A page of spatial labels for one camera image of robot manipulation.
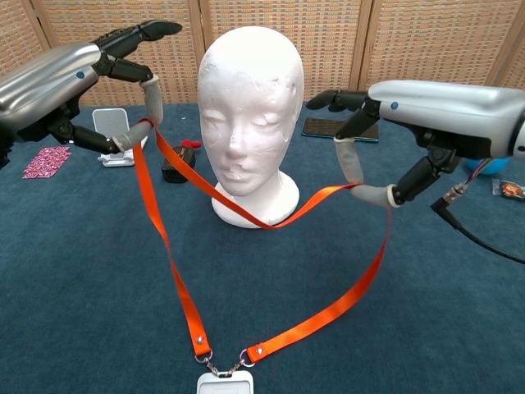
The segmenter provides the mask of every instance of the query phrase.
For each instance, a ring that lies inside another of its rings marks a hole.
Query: phone stand
[[[113,137],[130,130],[128,115],[124,108],[95,109],[93,111],[93,123],[95,131],[106,137]],[[147,140],[147,136],[142,139],[142,148]],[[124,153],[101,154],[98,160],[102,162],[104,167],[129,167],[135,165],[133,149],[126,150]]]

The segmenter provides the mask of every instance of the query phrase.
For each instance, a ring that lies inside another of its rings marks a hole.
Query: orange strap
[[[202,190],[207,195],[210,195],[220,203],[224,204],[226,207],[230,208],[234,212],[248,219],[253,224],[265,228],[268,230],[277,229],[280,227],[287,226],[295,220],[301,218],[305,213],[315,208],[316,205],[320,204],[323,200],[327,199],[330,195],[333,195],[340,190],[350,190],[353,187],[359,184],[350,184],[350,185],[341,185],[341,186],[328,186],[319,190],[315,195],[310,198],[310,200],[301,207],[293,216],[286,219],[284,222],[281,222],[275,226],[268,225],[264,222],[261,222],[252,214],[241,208],[239,205],[229,200],[227,197],[219,193],[215,188],[210,185],[205,179],[203,179],[193,168],[186,164],[179,155],[171,148],[171,146],[166,142],[166,140],[160,134],[160,131],[156,125],[156,137],[157,137],[157,147],[162,152],[167,161],[174,167],[176,170],[182,174],[186,179],[191,183],[196,185],[200,190]],[[151,177],[148,171],[148,165],[144,158],[144,153],[140,145],[136,145],[133,148],[133,155],[135,158],[135,168],[137,171],[137,177],[139,178],[139,188],[142,194],[144,205],[148,212],[153,225],[157,228],[157,231],[164,240],[164,245],[170,256],[171,260],[171,272],[175,279],[177,292],[179,294],[180,302],[184,310],[186,321],[188,323],[189,335],[191,337],[192,345],[194,347],[194,352],[196,356],[206,355],[211,352],[211,347],[209,345],[208,339],[206,337],[206,332],[204,330],[204,325],[202,319],[200,318],[199,312],[191,300],[189,292],[182,281],[175,261],[171,255],[171,247],[168,240],[168,235],[166,228],[162,222],[161,214],[158,209],[157,198],[155,196],[155,191],[153,188],[153,183],[151,182]],[[390,223],[391,223],[391,214],[388,209],[388,225],[386,230],[385,239],[381,245],[381,249],[377,253],[376,257],[372,261],[370,267],[363,274],[363,276],[358,280],[358,282],[348,290],[342,297],[340,297],[332,305],[328,306],[321,312],[315,314],[311,318],[305,320],[301,324],[291,328],[290,330],[283,332],[282,334],[273,337],[272,339],[259,343],[255,346],[251,346],[246,351],[248,353],[249,359],[252,363],[257,363],[259,360],[269,356],[271,353],[274,353],[288,345],[291,345],[301,339],[307,337],[310,334],[313,334],[317,330],[323,328],[328,323],[331,323],[335,319],[339,318],[344,314],[348,309],[355,305],[366,293],[367,289],[372,284],[374,277],[376,276],[379,268],[381,266],[381,261],[386,251],[386,244],[388,237],[390,235]]]

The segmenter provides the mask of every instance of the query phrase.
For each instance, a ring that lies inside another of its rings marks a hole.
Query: small packet
[[[69,146],[43,148],[25,168],[22,178],[51,178],[70,156]]]
[[[501,179],[492,180],[492,194],[525,202],[525,186]]]

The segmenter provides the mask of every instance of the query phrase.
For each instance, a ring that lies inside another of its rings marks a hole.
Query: red patterned card
[[[50,178],[71,156],[69,146],[43,148],[24,170],[23,179]]]

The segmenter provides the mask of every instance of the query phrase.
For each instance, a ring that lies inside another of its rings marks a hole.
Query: blue ball
[[[482,171],[482,175],[494,175],[500,172],[505,167],[507,167],[509,161],[510,158],[497,158],[493,160],[492,163],[489,164],[488,167]],[[469,158],[467,159],[467,167],[474,171],[480,162],[481,160],[473,160]]]

